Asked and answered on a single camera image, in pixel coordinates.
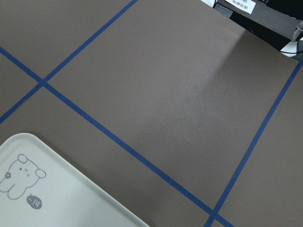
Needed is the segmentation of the cream rabbit tray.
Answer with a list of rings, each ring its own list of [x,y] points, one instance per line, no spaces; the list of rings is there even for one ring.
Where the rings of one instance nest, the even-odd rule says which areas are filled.
[[[143,227],[145,222],[30,133],[0,147],[3,227]]]

